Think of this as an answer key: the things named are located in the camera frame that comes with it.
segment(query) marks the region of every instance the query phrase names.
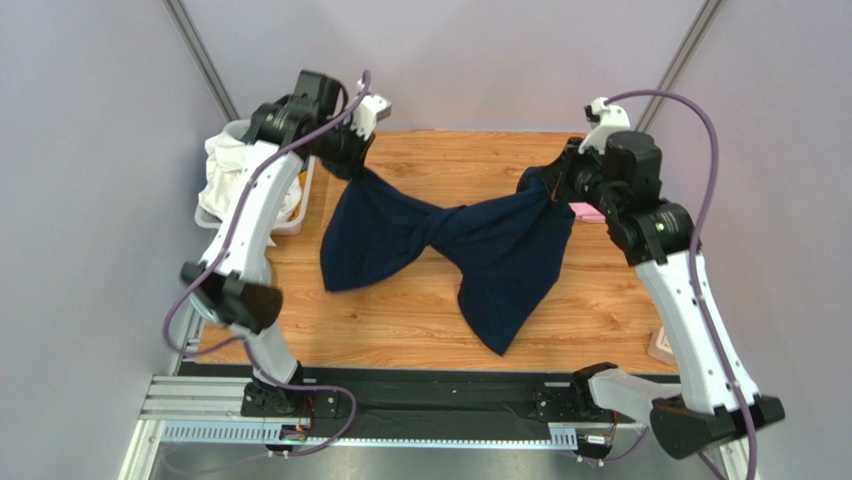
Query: gray wall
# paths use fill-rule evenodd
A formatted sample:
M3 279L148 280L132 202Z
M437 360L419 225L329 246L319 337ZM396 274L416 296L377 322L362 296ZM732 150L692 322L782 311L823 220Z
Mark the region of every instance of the gray wall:
M787 420L760 434L763 478L848 478L852 432L852 4L727 2L677 91L721 136L703 240L740 357ZM707 136L667 104L652 132L665 193L697 211Z
M0 3L0 477L115 478L223 125L155 0Z
M383 128L576 131L592 99L657 85L702 1L185 3L243 116L302 68L350 89L369 68L394 102Z

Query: navy blue cloth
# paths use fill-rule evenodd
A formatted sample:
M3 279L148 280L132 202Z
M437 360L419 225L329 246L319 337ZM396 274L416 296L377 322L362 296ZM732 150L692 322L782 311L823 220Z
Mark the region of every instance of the navy blue cloth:
M445 209L365 169L347 185L322 240L326 290L380 282L431 245L464 276L458 302L470 328L504 354L559 278L574 223L568 204L550 201L540 171L524 172L514 195Z

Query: wooden tabletop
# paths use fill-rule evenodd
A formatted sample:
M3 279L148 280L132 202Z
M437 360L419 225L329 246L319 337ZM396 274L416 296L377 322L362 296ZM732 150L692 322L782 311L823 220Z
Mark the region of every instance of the wooden tabletop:
M546 165L569 134L380 132L367 165L400 191L442 207L514 192L521 173ZM604 225L576 223L562 273L500 357L459 312L458 268L427 248L378 285L325 292L319 248L346 183L317 167L302 232L267 250L284 292L279 316L293 354L308 366L573 371L609 361L630 372L675 372L646 353L660 327L648 293ZM201 348L230 337L207 325ZM232 344L203 362L247 363Z

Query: white robotic arm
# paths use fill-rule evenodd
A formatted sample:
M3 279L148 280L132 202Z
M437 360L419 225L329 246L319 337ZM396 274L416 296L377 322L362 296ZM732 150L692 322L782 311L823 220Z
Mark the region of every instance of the white robotic arm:
M650 135L628 131L627 113L598 98L586 107L592 132L569 139L542 179L556 201L584 201L605 217L613 243L651 295L671 340L679 385L629 375L612 364L575 373L574 388L590 411L612 410L653 428L663 448L684 458L745 434L739 387L755 425L784 418L780 401L761 396L728 337L708 286L704 257L696 256L697 281L723 352L718 352L699 308L689 272L693 224L680 205L660 199L662 153ZM720 360L733 366L730 382Z
M358 168L374 137L377 123L390 115L391 104L376 94L367 94L348 121L318 138L309 147L290 151L273 163L264 163L279 149L327 122L330 111L324 106L337 103L342 86L323 75L303 71L293 96L276 104L264 104L254 115L249 129L249 145L232 198L236 199L251 178L239 218L237 201L232 201L222 225L197 265L184 266L182 278L189 284L204 265L210 265L222 251L227 232L236 223L224 258L208 281L202 283L193 298L193 306L210 322L227 325L241 337L251 351L255 378L266 383L267 377L290 383L299 362L287 348L277 319L283 298L269 288L271 275L266 259L267 239L276 213L292 182L297 181L304 165L303 155L322 155L322 161L335 169ZM263 168L257 176L256 171Z

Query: metal frame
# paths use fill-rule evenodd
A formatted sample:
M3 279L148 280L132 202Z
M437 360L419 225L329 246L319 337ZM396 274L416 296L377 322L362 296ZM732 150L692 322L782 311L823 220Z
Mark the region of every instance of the metal frame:
M718 15L724 0L707 0L698 12L677 53L668 66L658 87L671 91L695 54L698 45ZM239 118L233 101L213 64L182 0L163 0L175 21L187 47L199 66L211 93L225 117ZM663 100L654 98L639 119L637 130L647 131L658 117ZM188 351L197 348L204 321L188 309L187 321L181 334L181 345ZM276 432L283 424L299 422L296 418L244 418L239 415L246 376L234 376L224 365L213 367L222 372L216 377L180 375L182 367L192 364L178 356L172 365L173 376L154 377L140 413L139 421L121 469L122 480L146 480L153 472L160 442L261 443L311 445L324 438L311 438L306 443L278 440ZM362 369L353 369L353 373ZM548 386L567 386L564 382L549 382ZM608 428L604 423L549 423L549 440L429 440L429 439L365 439L345 438L338 444L349 446L399 446L440 448L511 448L573 450L577 448L578 429ZM638 424L619 424L618 428L637 429ZM739 464L734 457L736 447L723 447L725 466Z
M225 88L225 84L222 83L222 78L219 76L219 72L216 71L216 66L213 64L210 54L207 53L207 48L204 46L204 42L201 41L201 36L198 34L198 30L195 28L195 24L192 22L192 17L189 16L183 0L163 0L163 5L165 5L172 20L174 20L184 42L186 42L189 53L195 59L195 63L198 64L201 75L204 76L204 80L210 88L210 93L213 94L216 103L222 110L222 114L225 115L225 118L229 122L239 120L240 112L237 111L237 107L231 100L230 95L228 95L228 90Z
M686 36L683 37L683 41L666 69L666 73L660 79L660 83L657 85L658 90L665 92L674 90L675 85L677 85L690 60L692 60L693 55L698 50L701 40L707 34L710 25L716 19L724 3L725 0L706 0L704 2L704 5L701 6L701 10L698 11L698 15L692 22L692 26L686 32ZM639 122L636 123L637 131L647 132L651 128L654 121L660 115L665 101L662 97L654 97L648 102L645 111L642 112L642 116L639 118Z

